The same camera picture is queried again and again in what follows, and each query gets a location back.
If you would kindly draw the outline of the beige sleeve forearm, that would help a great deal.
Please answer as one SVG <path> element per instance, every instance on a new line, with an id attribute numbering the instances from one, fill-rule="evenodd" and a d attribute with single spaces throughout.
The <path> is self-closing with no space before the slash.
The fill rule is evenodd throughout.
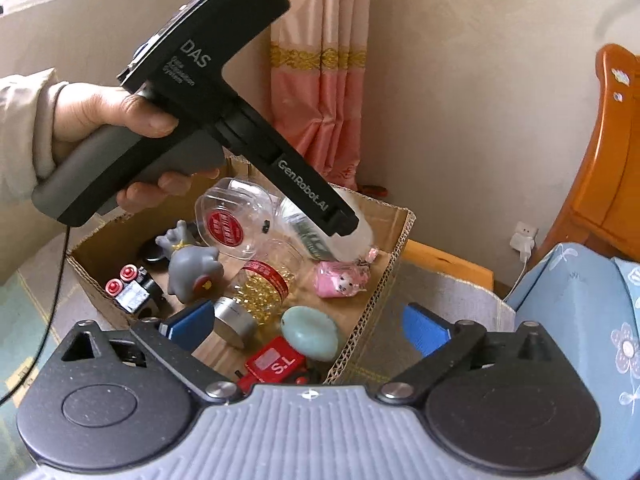
<path id="1" fill-rule="evenodd" d="M 55 170 L 54 112 L 66 84 L 58 81 L 54 68 L 1 79 L 2 205 L 27 200 L 36 185 Z"/>

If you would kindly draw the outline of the person's left hand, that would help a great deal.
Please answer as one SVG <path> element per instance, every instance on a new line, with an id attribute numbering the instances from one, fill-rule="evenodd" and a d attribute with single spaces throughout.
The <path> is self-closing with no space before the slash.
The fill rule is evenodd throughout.
<path id="1" fill-rule="evenodd" d="M 124 126 L 139 136 L 168 136 L 178 119 L 160 110 L 142 96 L 122 88 L 96 84 L 68 84 L 58 94 L 53 129 L 52 154 L 58 164 L 94 130 L 103 125 Z M 154 208 L 169 196 L 186 195 L 192 179 L 175 171 L 166 172 L 155 183 L 136 182 L 116 195 L 123 210 Z"/>

